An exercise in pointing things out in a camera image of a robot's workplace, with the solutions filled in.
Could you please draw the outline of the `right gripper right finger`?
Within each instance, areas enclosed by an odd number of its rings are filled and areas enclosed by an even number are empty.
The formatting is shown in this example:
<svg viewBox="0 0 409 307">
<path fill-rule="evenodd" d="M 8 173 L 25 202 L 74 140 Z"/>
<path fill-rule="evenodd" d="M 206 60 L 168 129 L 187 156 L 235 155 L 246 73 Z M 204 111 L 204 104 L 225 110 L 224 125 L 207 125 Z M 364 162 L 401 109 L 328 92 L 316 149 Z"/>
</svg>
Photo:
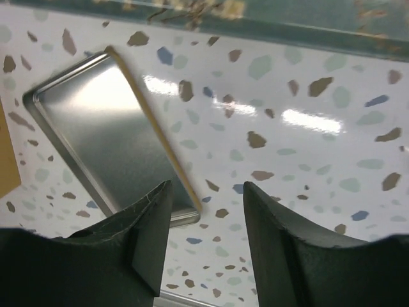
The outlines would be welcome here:
<svg viewBox="0 0 409 307">
<path fill-rule="evenodd" d="M 252 182 L 243 185 L 243 207 L 260 306 L 408 305 L 407 235 L 341 235 Z"/>
</svg>

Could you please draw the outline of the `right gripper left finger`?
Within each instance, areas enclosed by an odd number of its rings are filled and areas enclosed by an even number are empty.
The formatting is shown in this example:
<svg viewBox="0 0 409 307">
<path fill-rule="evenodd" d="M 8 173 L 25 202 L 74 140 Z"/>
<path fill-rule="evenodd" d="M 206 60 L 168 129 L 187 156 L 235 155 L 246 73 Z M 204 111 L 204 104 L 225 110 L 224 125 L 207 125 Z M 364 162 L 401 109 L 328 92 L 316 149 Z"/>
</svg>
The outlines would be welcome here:
<svg viewBox="0 0 409 307">
<path fill-rule="evenodd" d="M 160 293 L 172 198 L 172 184 L 162 182 L 67 238 L 3 228 L 1 305 L 152 306 Z"/>
</svg>

